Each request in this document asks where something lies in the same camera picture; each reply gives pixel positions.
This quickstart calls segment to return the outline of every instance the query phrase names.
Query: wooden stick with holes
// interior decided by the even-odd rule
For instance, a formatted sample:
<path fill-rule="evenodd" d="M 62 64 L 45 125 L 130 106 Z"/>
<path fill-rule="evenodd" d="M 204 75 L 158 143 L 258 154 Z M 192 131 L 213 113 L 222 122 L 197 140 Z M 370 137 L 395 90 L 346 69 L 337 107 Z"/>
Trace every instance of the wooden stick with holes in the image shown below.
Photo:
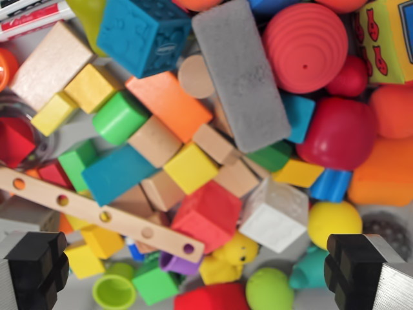
<path fill-rule="evenodd" d="M 24 184 L 24 187 L 15 187 L 16 181 Z M 6 167 L 0 167 L 0 189 L 14 192 L 27 200 L 76 216 L 190 262 L 198 262 L 203 255 L 202 242 L 111 206 L 100 207 L 95 201 L 75 192 Z"/>

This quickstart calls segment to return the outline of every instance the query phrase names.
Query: green ball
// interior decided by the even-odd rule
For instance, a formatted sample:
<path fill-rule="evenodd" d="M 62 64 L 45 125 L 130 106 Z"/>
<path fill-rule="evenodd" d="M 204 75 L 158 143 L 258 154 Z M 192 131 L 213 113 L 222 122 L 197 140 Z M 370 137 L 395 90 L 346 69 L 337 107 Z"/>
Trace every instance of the green ball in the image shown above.
<path fill-rule="evenodd" d="M 294 290 L 288 278 L 275 268 L 262 268 L 247 282 L 247 301 L 252 310 L 291 310 Z"/>

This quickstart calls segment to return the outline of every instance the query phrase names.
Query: green cube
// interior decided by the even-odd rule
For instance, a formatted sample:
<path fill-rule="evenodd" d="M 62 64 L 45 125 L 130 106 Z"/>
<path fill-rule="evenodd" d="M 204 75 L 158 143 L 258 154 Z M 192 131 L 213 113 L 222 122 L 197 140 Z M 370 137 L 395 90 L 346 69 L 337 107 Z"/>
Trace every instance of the green cube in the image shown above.
<path fill-rule="evenodd" d="M 93 117 L 96 131 L 107 142 L 120 145 L 127 141 L 149 118 L 147 110 L 127 91 L 117 92 Z"/>
<path fill-rule="evenodd" d="M 153 305 L 179 294 L 181 283 L 175 273 L 161 270 L 158 260 L 150 260 L 139 268 L 132 280 L 147 305 Z"/>
<path fill-rule="evenodd" d="M 292 146 L 281 141 L 247 154 L 247 157 L 270 172 L 281 170 L 290 159 Z"/>
<path fill-rule="evenodd" d="M 88 189 L 82 177 L 82 171 L 93 164 L 97 158 L 97 152 L 91 140 L 79 142 L 59 156 L 59 163 L 77 192 Z"/>

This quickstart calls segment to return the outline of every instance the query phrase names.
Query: green cup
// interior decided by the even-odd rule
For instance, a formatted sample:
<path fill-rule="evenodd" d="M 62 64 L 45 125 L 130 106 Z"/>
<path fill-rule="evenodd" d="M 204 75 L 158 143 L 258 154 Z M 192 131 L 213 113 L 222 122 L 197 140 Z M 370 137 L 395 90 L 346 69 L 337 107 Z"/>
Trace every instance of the green cup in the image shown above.
<path fill-rule="evenodd" d="M 136 300 L 132 284 L 134 268 L 127 263 L 115 263 L 93 286 L 94 300 L 105 310 L 126 310 Z"/>

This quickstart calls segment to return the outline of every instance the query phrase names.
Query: yellow wooden block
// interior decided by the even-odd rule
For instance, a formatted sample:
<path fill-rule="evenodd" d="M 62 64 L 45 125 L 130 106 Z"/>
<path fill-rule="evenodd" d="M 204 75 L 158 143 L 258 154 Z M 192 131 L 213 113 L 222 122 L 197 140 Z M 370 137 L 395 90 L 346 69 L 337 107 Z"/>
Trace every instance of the yellow wooden block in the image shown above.
<path fill-rule="evenodd" d="M 309 188 L 323 171 L 322 166 L 290 159 L 284 168 L 272 173 L 272 179 L 276 182 Z"/>
<path fill-rule="evenodd" d="M 95 256 L 83 240 L 69 245 L 65 253 L 69 259 L 69 266 L 78 279 L 88 278 L 105 271 L 102 261 Z"/>
<path fill-rule="evenodd" d="M 64 92 L 58 92 L 32 118 L 32 125 L 46 137 L 49 137 L 66 123 L 78 108 L 72 98 Z"/>
<path fill-rule="evenodd" d="M 92 252 L 104 260 L 119 252 L 124 246 L 119 234 L 96 225 L 85 227 L 80 232 Z"/>
<path fill-rule="evenodd" d="M 122 88 L 122 84 L 104 67 L 88 64 L 66 86 L 65 92 L 89 114 L 97 112 Z"/>
<path fill-rule="evenodd" d="M 163 170 L 185 194 L 192 194 L 218 174 L 217 165 L 193 142 L 185 145 Z"/>

